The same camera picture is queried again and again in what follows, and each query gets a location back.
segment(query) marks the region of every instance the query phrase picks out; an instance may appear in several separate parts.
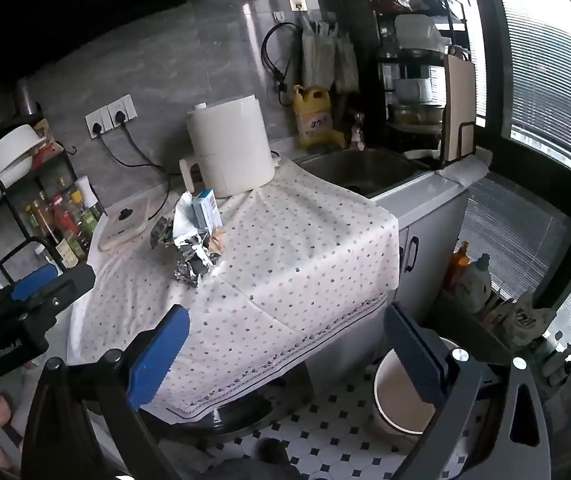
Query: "white air fryer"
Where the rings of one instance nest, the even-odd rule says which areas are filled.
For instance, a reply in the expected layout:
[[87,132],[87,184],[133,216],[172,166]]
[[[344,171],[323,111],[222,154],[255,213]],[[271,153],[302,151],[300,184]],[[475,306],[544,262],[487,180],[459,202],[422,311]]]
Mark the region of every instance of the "white air fryer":
[[261,107],[254,95],[212,106],[197,105],[188,113],[187,129],[194,155],[182,158],[185,188],[194,192],[190,168],[199,165],[205,187],[216,198],[263,186],[274,177]]

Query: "storage rack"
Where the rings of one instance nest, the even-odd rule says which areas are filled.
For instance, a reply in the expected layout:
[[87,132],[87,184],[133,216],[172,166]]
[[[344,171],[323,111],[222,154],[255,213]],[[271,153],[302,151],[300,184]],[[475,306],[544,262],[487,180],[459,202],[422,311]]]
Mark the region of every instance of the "storage rack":
[[[383,47],[383,40],[381,37],[381,27],[382,27],[382,20],[386,20],[387,22],[391,22],[392,23],[392,27],[393,24],[395,22],[395,19],[397,16],[402,15],[402,14],[423,14],[424,16],[428,16],[430,18],[446,18],[447,19],[447,24],[448,24],[448,29],[445,30],[441,30],[439,29],[439,32],[442,36],[447,37],[447,38],[451,38],[452,40],[452,46],[454,47],[458,47],[460,49],[462,49],[464,52],[466,52],[469,55],[470,52],[470,35],[469,35],[469,31],[468,31],[468,20],[465,16],[465,8],[463,7],[463,4],[460,3],[458,0],[443,0],[443,3],[445,4],[445,12],[436,12],[433,10],[418,10],[418,11],[412,11],[412,10],[391,10],[391,9],[385,9],[385,7],[389,7],[387,6],[388,2],[392,2],[393,0],[371,0],[371,7],[374,10],[374,17],[376,20],[376,28],[377,28],[377,35],[379,38],[379,47]],[[451,7],[451,2],[456,3],[460,8],[461,8],[461,18],[456,18],[456,16],[453,15],[452,12],[452,7]],[[454,24],[462,24],[463,25],[463,30],[455,30],[454,28]],[[390,93],[390,92],[394,92],[394,90],[392,89],[386,89],[385,88],[385,82],[384,82],[384,76],[383,76],[383,66],[384,65],[389,65],[389,64],[393,64],[393,65],[398,65],[400,68],[405,69],[405,72],[407,73],[407,69],[409,67],[415,68],[415,67],[422,67],[422,66],[445,66],[445,55],[441,54],[440,52],[437,51],[433,51],[433,52],[429,52],[426,53],[423,56],[410,56],[408,54],[403,53],[402,50],[397,52],[397,55],[395,57],[381,57],[381,56],[377,56],[377,66],[378,66],[378,72],[379,72],[379,81],[383,87],[383,92],[384,92],[384,106],[385,106],[385,117],[388,118],[389,117],[389,111],[388,111],[388,103],[387,103],[387,99],[385,99],[385,93]],[[397,129],[395,128],[395,126],[390,123],[390,121],[386,120],[386,124],[387,127],[389,128],[393,128],[396,129],[399,132],[403,132],[405,134],[412,134],[412,133],[416,133],[416,135],[414,135],[414,138],[416,139],[425,139],[425,134],[428,134],[428,132],[424,131],[423,132],[419,132],[419,130],[421,129],[420,125],[417,125],[415,128],[406,128],[405,130],[401,130],[401,129]],[[462,128],[464,126],[468,126],[469,123],[467,124],[461,124],[459,127],[459,157],[461,156],[461,135],[460,132],[462,130]],[[444,162],[444,151],[443,148],[445,146],[445,120],[442,121],[441,123],[441,128],[439,131],[437,132],[433,132],[432,135],[440,135],[441,136],[441,158],[440,158],[440,166],[443,166]]]
[[[34,126],[41,119],[43,119],[43,115],[41,113],[37,113],[37,114],[32,114],[32,115],[27,115],[27,116],[15,117],[15,118],[12,118],[11,120],[8,120],[8,121],[2,121],[2,122],[0,122],[0,139],[5,134],[9,133],[14,128],[21,126],[22,124],[30,124],[30,126]],[[28,174],[21,177],[21,179],[17,180],[14,184],[12,184],[11,187],[15,186],[16,184],[18,184],[20,182],[24,182],[25,180],[31,179],[36,183],[36,185],[39,187],[39,189],[41,189],[43,192],[45,192],[43,182],[41,181],[41,178],[40,178],[41,174],[47,168],[52,167],[56,162],[64,163],[65,166],[67,167],[67,170],[70,173],[70,176],[73,178],[73,180],[78,179],[78,176],[76,175],[76,171],[74,170],[74,167],[72,166],[72,161],[70,160],[70,156],[69,156],[67,150],[65,150],[65,148],[64,148],[61,153],[54,155],[52,158],[50,158],[49,160],[45,161],[43,164],[41,164],[40,166],[35,168],[35,170],[30,171]],[[32,242],[37,242],[37,243],[40,243],[41,245],[43,245],[45,247],[45,249],[48,251],[48,253],[50,254],[50,256],[52,257],[52,259],[59,266],[59,268],[63,272],[65,272],[66,269],[65,269],[65,266],[63,265],[63,260],[60,257],[60,254],[58,253],[56,248],[54,248],[52,246],[52,244],[49,243],[49,241],[47,241],[45,238],[40,237],[40,236],[34,236],[28,231],[24,222],[21,220],[21,217],[20,217],[18,211],[16,210],[14,205],[9,200],[8,188],[3,184],[3,182],[1,180],[0,180],[0,191],[1,191],[0,208],[2,205],[6,205],[8,207],[8,209],[12,215],[12,218],[14,219],[14,222],[18,225],[18,228],[24,237],[24,240],[21,243],[19,243],[16,247],[14,247],[7,254],[5,254],[4,256],[2,256],[0,258],[0,272],[3,274],[5,279],[8,280],[8,282],[10,284],[14,283],[14,279],[12,278],[12,276],[10,275],[8,270],[5,268],[4,264],[10,258],[15,256],[19,251],[21,251],[23,248],[27,247]]]

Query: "blue gripper pad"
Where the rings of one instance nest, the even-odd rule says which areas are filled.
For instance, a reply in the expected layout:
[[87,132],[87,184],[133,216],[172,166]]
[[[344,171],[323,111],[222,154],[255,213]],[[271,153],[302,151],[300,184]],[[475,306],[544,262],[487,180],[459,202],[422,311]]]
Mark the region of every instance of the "blue gripper pad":
[[126,394],[135,412],[143,404],[152,402],[189,332],[190,315],[185,308],[176,304],[155,329],[139,333],[127,347],[126,354],[138,354],[130,366],[130,383]]
[[57,275],[58,272],[56,270],[56,266],[53,266],[52,264],[47,264],[40,269],[36,269],[34,272],[31,272],[22,280],[18,280],[14,284],[10,297],[14,301],[25,301],[42,286],[45,286],[50,283],[51,280],[54,280]]
[[383,326],[385,335],[390,340],[419,397],[424,402],[439,408],[447,398],[445,392],[447,348],[443,342],[433,331],[419,328],[395,303],[390,304],[385,310]]

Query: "cutting board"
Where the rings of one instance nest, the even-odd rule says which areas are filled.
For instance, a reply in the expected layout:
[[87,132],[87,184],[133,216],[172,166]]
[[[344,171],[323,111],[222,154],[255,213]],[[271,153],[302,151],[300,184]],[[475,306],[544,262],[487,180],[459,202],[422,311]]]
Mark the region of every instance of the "cutting board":
[[444,161],[459,158],[459,126],[461,131],[461,156],[474,150],[474,126],[477,113],[477,86],[474,63],[455,56],[445,57],[445,88],[447,105],[445,107],[445,143]]

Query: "power cord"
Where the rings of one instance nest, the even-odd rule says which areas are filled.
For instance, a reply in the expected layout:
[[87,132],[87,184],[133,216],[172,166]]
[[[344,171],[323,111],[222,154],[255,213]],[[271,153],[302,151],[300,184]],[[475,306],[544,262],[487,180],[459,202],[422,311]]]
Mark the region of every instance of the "power cord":
[[150,216],[148,218],[148,220],[152,220],[153,218],[155,218],[156,215],[158,215],[163,208],[165,207],[166,203],[168,203],[168,198],[169,198],[169,191],[171,188],[171,177],[172,174],[169,174],[165,168],[163,168],[162,166],[158,165],[158,164],[154,164],[149,157],[147,157],[147,155],[145,155],[139,148],[139,146],[136,145],[136,143],[134,142],[134,140],[132,139],[132,136],[130,135],[129,131],[127,130],[127,128],[124,127],[124,120],[125,120],[125,114],[121,111],[118,111],[115,115],[115,120],[117,123],[120,124],[120,126],[123,127],[124,131],[126,132],[126,136],[128,137],[128,140],[130,141],[130,143],[133,145],[133,147],[135,148],[136,152],[139,153],[139,155],[142,156],[142,158],[146,161],[145,164],[127,164],[126,162],[123,162],[123,160],[119,159],[113,152],[112,150],[110,150],[110,148],[107,147],[107,144],[105,143],[105,140],[103,140],[103,136],[102,136],[102,130],[103,130],[103,126],[101,126],[101,124],[99,123],[94,123],[94,125],[92,126],[92,132],[98,137],[98,140],[101,141],[101,144],[103,144],[104,148],[107,150],[107,153],[109,153],[112,158],[117,161],[119,164],[121,164],[122,166],[126,167],[126,168],[155,168],[156,170],[161,171],[167,178],[168,178],[168,189],[166,190],[166,195],[165,198],[163,199],[163,203],[160,205],[160,207],[156,210],[156,212]]
[[267,31],[265,38],[263,39],[263,43],[261,44],[261,61],[267,71],[272,75],[272,78],[277,83],[277,91],[278,91],[278,100],[279,104],[283,107],[292,106],[293,103],[283,103],[281,99],[281,94],[287,94],[287,85],[285,83],[285,77],[287,76],[288,70],[290,70],[290,63],[292,62],[293,56],[290,56],[288,59],[287,65],[285,66],[285,71],[281,72],[278,67],[272,62],[270,56],[267,53],[267,42],[270,40],[270,37],[281,27],[285,27],[289,25],[290,27],[294,27],[297,31],[303,34],[303,29],[296,25],[296,23],[292,22],[281,22],[277,23],[274,27]]

